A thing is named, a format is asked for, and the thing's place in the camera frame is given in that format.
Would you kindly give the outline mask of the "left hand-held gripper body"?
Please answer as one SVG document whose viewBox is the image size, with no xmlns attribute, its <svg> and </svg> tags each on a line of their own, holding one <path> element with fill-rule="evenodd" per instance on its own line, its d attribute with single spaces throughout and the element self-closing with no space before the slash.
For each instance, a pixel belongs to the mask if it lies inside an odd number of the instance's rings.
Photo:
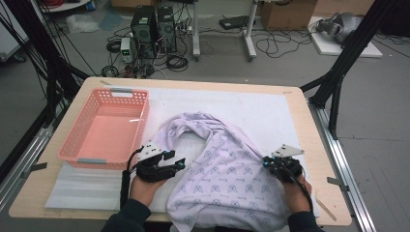
<svg viewBox="0 0 410 232">
<path fill-rule="evenodd" d="M 155 183 L 162 180 L 167 180 L 173 177 L 163 175 L 162 169 L 164 166 L 159 166 L 159 162 L 164 160 L 160 148 L 153 141 L 149 141 L 137 155 L 136 164 L 134 166 L 136 175 L 143 181 Z"/>
</svg>

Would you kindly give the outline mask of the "lilac printed towel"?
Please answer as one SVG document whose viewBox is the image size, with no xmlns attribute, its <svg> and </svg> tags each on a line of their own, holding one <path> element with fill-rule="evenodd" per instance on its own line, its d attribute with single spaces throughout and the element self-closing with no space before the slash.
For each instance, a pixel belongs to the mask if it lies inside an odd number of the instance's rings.
<svg viewBox="0 0 410 232">
<path fill-rule="evenodd" d="M 168 197 L 172 232 L 217 226 L 275 232 L 284 227 L 288 210 L 282 187 L 244 132 L 209 113 L 186 112 L 165 121 L 153 141 L 174 150 L 185 132 L 204 139 L 205 148 Z"/>
</svg>

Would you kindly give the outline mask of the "pink plastic basket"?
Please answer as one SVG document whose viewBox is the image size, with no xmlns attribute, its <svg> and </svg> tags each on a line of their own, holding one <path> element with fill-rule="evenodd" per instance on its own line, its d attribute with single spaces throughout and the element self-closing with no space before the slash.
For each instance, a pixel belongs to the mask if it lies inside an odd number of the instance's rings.
<svg viewBox="0 0 410 232">
<path fill-rule="evenodd" d="M 57 156 L 74 167 L 124 169 L 141 146 L 149 92 L 95 88 L 79 111 Z"/>
</svg>

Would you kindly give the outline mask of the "person's right hand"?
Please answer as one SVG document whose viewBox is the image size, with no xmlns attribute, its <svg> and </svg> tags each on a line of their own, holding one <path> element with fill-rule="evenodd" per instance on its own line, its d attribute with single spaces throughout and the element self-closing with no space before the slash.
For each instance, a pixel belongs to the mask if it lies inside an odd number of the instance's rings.
<svg viewBox="0 0 410 232">
<path fill-rule="evenodd" d="M 311 184 L 304 176 L 297 178 L 299 183 L 303 186 L 300 188 L 297 183 L 283 183 L 285 202 L 291 213 L 301 211 L 311 211 L 307 195 L 311 195 Z"/>
</svg>

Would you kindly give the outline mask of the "white grid mat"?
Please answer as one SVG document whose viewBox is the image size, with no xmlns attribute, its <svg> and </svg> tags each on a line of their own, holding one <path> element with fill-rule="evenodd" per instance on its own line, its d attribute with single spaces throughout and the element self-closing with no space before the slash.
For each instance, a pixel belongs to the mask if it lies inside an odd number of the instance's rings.
<svg viewBox="0 0 410 232">
<path fill-rule="evenodd" d="M 125 86 L 100 88 L 149 92 L 150 110 L 141 146 L 154 137 L 165 121 L 186 112 L 209 113 L 236 126 L 263 155 L 271 154 L 282 144 L 292 147 L 300 145 L 290 113 L 290 103 L 284 94 Z M 81 168 L 62 162 L 56 183 L 45 203 L 48 209 L 118 209 L 121 173 L 126 167 Z"/>
</svg>

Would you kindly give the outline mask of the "small white power supply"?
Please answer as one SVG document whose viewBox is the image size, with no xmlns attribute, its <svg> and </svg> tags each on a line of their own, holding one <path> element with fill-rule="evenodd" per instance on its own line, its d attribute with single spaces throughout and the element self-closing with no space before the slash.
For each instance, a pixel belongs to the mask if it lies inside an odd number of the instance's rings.
<svg viewBox="0 0 410 232">
<path fill-rule="evenodd" d="M 126 64 L 132 62 L 132 43 L 130 38 L 122 38 L 120 52 L 122 54 L 122 59 Z"/>
</svg>

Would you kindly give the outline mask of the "white metal stand leg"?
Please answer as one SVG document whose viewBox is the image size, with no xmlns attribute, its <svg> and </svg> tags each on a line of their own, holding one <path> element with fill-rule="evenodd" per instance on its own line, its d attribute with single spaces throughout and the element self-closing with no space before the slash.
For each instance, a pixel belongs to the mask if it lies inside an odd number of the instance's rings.
<svg viewBox="0 0 410 232">
<path fill-rule="evenodd" d="M 197 62 L 200 58 L 200 42 L 199 42 L 199 30 L 198 30 L 198 12 L 197 12 L 198 0 L 193 0 L 193 23 L 192 23 L 192 55 Z"/>
<path fill-rule="evenodd" d="M 253 28 L 253 23 L 255 20 L 255 15 L 257 11 L 257 0 L 251 0 L 250 4 L 250 10 L 249 10 L 249 22 L 248 22 L 248 27 L 244 31 L 244 40 L 247 46 L 248 54 L 249 54 L 249 61 L 252 61 L 256 57 L 256 51 L 253 45 L 253 41 L 251 38 L 251 31 Z"/>
</svg>

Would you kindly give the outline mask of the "white floor board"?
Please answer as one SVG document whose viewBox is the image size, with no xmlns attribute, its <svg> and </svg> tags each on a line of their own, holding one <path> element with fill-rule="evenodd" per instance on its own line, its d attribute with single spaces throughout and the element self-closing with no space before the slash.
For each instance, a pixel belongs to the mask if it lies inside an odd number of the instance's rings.
<svg viewBox="0 0 410 232">
<path fill-rule="evenodd" d="M 316 31 L 320 19 L 321 16 L 313 16 L 309 21 L 308 31 L 312 41 L 321 55 L 338 56 L 342 51 L 341 45 L 326 33 Z M 381 58 L 382 56 L 382 52 L 373 43 L 369 43 L 360 55 L 361 58 Z"/>
</svg>

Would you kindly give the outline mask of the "slim black computer tower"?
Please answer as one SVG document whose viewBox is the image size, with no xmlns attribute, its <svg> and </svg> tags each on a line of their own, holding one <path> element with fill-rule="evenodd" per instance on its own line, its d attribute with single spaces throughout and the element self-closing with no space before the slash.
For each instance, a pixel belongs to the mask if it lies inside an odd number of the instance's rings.
<svg viewBox="0 0 410 232">
<path fill-rule="evenodd" d="M 158 27 L 160 33 L 158 45 L 161 52 L 175 52 L 177 50 L 175 21 L 171 7 L 158 8 Z"/>
</svg>

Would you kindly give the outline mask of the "large black computer tower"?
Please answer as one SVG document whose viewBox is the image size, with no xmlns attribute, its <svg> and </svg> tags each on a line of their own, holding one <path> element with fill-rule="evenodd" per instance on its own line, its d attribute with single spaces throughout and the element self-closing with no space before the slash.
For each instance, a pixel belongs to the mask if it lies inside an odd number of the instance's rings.
<svg viewBox="0 0 410 232">
<path fill-rule="evenodd" d="M 159 38 L 155 8 L 137 6 L 132 18 L 131 29 L 138 56 L 143 59 L 153 59 L 155 42 Z"/>
</svg>

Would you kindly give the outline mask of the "black flat device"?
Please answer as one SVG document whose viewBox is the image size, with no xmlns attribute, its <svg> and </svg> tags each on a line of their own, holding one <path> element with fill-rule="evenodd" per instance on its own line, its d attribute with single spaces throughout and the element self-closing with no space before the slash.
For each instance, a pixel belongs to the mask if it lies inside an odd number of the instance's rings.
<svg viewBox="0 0 410 232">
<path fill-rule="evenodd" d="M 224 30 L 244 28 L 249 25 L 249 17 L 247 15 L 241 15 L 224 18 L 219 21 L 219 24 Z"/>
</svg>

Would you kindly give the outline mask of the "grey rounded device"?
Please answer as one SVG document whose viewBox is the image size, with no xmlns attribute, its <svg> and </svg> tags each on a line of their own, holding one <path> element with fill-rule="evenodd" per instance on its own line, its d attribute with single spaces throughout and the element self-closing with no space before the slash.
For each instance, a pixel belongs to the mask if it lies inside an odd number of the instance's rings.
<svg viewBox="0 0 410 232">
<path fill-rule="evenodd" d="M 320 19 L 316 31 L 325 32 L 338 44 L 344 41 L 359 27 L 362 19 L 352 13 L 335 13 L 330 18 Z"/>
</svg>

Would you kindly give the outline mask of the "clear plastic bag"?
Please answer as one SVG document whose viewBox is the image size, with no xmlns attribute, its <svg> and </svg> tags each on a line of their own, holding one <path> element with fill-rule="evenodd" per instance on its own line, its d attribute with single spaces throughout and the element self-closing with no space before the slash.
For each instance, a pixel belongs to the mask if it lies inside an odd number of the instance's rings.
<svg viewBox="0 0 410 232">
<path fill-rule="evenodd" d="M 87 14 L 73 14 L 66 18 L 71 34 L 92 33 L 99 30 L 98 23 Z"/>
</svg>

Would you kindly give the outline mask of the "grey metal bracket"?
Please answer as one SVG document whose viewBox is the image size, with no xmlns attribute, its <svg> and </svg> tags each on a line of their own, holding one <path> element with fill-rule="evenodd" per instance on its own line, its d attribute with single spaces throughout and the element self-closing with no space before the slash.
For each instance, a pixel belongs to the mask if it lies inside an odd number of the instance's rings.
<svg viewBox="0 0 410 232">
<path fill-rule="evenodd" d="M 31 165 L 26 171 L 23 171 L 20 173 L 20 178 L 26 179 L 30 176 L 32 172 L 46 169 L 46 168 L 47 168 L 47 162 Z"/>
<path fill-rule="evenodd" d="M 344 184 L 340 179 L 327 177 L 327 182 L 329 184 L 338 186 L 340 188 L 340 191 L 350 191 L 350 187 Z"/>
</svg>

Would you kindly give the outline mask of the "aluminium rail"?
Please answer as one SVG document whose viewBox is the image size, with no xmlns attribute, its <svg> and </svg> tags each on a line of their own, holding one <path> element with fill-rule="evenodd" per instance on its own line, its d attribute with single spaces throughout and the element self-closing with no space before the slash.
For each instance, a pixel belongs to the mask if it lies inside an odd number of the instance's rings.
<svg viewBox="0 0 410 232">
<path fill-rule="evenodd" d="M 26 171 L 31 165 L 46 162 L 39 162 L 39 159 L 53 134 L 52 127 L 40 128 L 27 140 L 26 145 L 21 147 L 20 157 L 0 184 L 0 213 L 11 202 L 22 183 L 28 179 L 20 178 L 20 173 Z"/>
<path fill-rule="evenodd" d="M 347 197 L 350 217 L 355 220 L 361 232 L 377 232 L 341 144 L 337 138 L 333 138 L 328 129 L 330 116 L 325 109 L 317 108 L 312 103 L 309 103 L 308 107 L 312 116 L 318 121 L 318 128 L 324 135 L 325 144 L 329 149 L 331 165 L 336 172 L 335 178 L 340 179 L 350 187 L 350 191 L 342 191 Z"/>
</svg>

